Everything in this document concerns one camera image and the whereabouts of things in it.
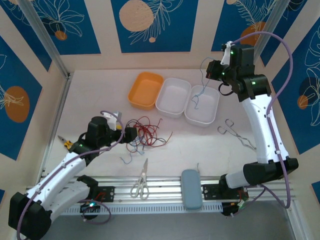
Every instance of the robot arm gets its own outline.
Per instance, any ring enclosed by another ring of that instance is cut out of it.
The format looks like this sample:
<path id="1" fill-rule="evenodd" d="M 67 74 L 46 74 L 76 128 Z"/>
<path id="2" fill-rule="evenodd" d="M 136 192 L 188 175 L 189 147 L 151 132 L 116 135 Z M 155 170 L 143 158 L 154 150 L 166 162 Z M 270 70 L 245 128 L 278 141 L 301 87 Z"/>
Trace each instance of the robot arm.
<path id="1" fill-rule="evenodd" d="M 267 114 L 271 102 L 271 88 L 265 75 L 255 74 L 254 48 L 249 45 L 222 45 L 224 56 L 221 61 L 213 60 L 207 67 L 208 79 L 221 81 L 231 86 L 244 107 L 253 130 L 256 143 L 257 162 L 248 163 L 241 170 L 221 176 L 220 190 L 228 192 L 245 186 L 255 186 L 283 177 L 278 154 L 284 160 L 287 173 L 297 169 L 296 158 L 290 158 L 283 145 L 272 109 Z M 279 150 L 276 150 L 271 121 Z"/>
<path id="2" fill-rule="evenodd" d="M 98 182 L 89 176 L 79 177 L 68 188 L 66 185 L 99 155 L 102 147 L 110 147 L 112 142 L 120 139 L 121 130 L 116 129 L 116 118 L 110 114 L 103 115 L 106 118 L 96 116 L 91 119 L 87 132 L 80 135 L 62 162 L 51 173 L 26 194 L 17 192 L 11 198 L 8 220 L 10 227 L 17 230 L 23 210 L 27 208 L 20 232 L 31 240 L 39 240 L 62 212 L 80 200 L 93 198 Z M 132 142 L 138 135 L 134 127 L 126 127 L 124 132 L 124 137 L 119 142 L 121 144 Z"/>

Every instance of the orange plastic container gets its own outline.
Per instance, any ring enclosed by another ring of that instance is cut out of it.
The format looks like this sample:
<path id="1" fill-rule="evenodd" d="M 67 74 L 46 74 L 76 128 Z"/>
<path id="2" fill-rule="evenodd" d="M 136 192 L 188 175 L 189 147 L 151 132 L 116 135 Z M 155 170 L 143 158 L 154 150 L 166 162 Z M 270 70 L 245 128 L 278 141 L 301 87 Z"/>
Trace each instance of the orange plastic container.
<path id="1" fill-rule="evenodd" d="M 128 94 L 132 107 L 142 110 L 151 110 L 164 83 L 164 78 L 152 72 L 142 72 L 136 78 Z"/>

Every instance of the white table surface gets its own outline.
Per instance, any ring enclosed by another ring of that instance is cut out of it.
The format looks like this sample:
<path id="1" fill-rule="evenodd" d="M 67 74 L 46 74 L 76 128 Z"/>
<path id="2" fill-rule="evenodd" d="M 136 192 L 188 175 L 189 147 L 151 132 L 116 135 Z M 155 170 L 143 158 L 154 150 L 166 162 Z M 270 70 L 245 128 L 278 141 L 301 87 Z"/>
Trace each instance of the white table surface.
<path id="1" fill-rule="evenodd" d="M 256 162 L 253 150 L 244 147 L 233 135 L 221 135 L 217 127 L 225 124 L 226 119 L 234 121 L 234 129 L 254 144 L 254 137 L 245 110 L 240 105 L 237 95 L 220 96 L 215 121 L 207 128 L 190 125 L 185 116 L 173 119 L 160 115 L 157 109 L 143 111 L 131 107 L 128 93 L 139 73 L 143 69 L 129 70 L 77 70 L 71 86 L 56 135 L 76 142 L 79 135 L 87 131 L 92 117 L 100 116 L 101 110 L 122 112 L 123 124 L 130 119 L 148 116 L 152 124 L 162 118 L 159 137 L 167 139 L 173 135 L 168 144 L 162 147 L 145 149 L 144 155 L 133 154 L 133 160 L 125 165 L 120 157 L 130 160 L 124 144 L 118 144 L 105 152 L 78 176 L 138 176 L 148 158 L 148 176 L 180 176 L 185 169 L 199 170 L 202 176 L 220 176 L 237 171 L 245 163 Z M 187 80 L 192 86 L 201 84 L 199 69 L 153 69 L 148 72 L 158 73 L 164 79 L 173 77 Z M 209 87 L 218 88 L 220 82 L 211 80 Z M 45 173 L 52 171 L 64 158 L 67 149 L 56 136 Z"/>

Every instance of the yellow handle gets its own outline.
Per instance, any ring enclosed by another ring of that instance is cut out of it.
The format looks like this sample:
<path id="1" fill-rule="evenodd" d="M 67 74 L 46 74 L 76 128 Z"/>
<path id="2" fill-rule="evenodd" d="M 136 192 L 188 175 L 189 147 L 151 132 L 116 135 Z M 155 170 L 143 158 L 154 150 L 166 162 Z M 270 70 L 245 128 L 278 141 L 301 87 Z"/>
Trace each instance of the yellow handle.
<path id="1" fill-rule="evenodd" d="M 72 147 L 73 143 L 69 140 L 64 143 L 64 146 L 69 150 Z"/>

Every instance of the blue string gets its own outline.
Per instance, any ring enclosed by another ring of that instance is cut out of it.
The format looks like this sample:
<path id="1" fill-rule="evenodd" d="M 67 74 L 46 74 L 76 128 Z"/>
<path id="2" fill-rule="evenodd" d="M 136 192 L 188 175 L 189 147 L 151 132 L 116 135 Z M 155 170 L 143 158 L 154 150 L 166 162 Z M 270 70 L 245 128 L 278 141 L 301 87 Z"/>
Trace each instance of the blue string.
<path id="1" fill-rule="evenodd" d="M 206 84 L 204 84 L 204 73 L 202 72 L 201 68 L 202 68 L 202 64 L 204 64 L 205 60 L 207 59 L 211 59 L 211 60 L 214 60 L 212 57 L 206 57 L 200 64 L 200 67 L 199 67 L 199 70 L 201 72 L 201 83 L 202 83 L 202 91 L 196 95 L 194 95 L 192 98 L 191 98 L 191 101 L 195 103 L 195 106 L 194 106 L 194 109 L 198 109 L 197 106 L 198 106 L 198 103 L 199 103 L 199 97 L 204 94 L 205 92 L 205 89 L 210 81 L 210 79 L 206 82 Z"/>
<path id="2" fill-rule="evenodd" d="M 134 141 L 132 141 L 131 143 L 129 143 L 129 145 L 133 147 L 134 151 L 136 151 L 136 152 L 139 153 L 140 155 L 143 155 L 143 154 L 145 154 L 145 152 L 138 150 L 138 145 L 139 145 L 139 144 L 137 143 L 137 138 L 136 138 Z M 132 162 L 132 160 L 133 160 L 132 152 L 130 152 L 130 161 L 126 162 L 122 157 L 120 157 L 120 159 L 122 160 L 122 162 L 123 162 L 124 164 L 126 164 L 126 165 L 130 164 L 130 163 Z"/>

